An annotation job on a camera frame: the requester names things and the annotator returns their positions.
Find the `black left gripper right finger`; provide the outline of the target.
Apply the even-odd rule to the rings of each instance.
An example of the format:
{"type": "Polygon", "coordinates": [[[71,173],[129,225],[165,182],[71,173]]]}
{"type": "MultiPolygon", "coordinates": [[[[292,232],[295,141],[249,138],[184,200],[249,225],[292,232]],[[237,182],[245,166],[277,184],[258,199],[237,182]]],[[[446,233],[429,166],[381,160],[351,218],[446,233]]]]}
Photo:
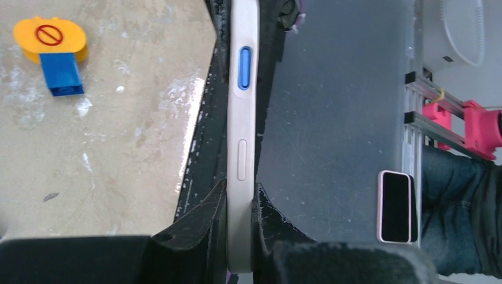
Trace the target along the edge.
{"type": "Polygon", "coordinates": [[[435,283],[436,269],[406,244],[316,242],[255,186],[255,283],[435,283]]]}

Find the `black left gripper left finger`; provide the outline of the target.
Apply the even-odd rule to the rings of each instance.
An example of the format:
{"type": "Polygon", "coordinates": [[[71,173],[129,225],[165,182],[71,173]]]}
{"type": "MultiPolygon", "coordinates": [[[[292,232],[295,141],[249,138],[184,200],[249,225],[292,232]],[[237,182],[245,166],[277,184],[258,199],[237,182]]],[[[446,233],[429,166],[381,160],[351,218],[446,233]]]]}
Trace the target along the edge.
{"type": "Polygon", "coordinates": [[[226,283],[226,180],[204,200],[155,234],[157,283],[226,283]]]}

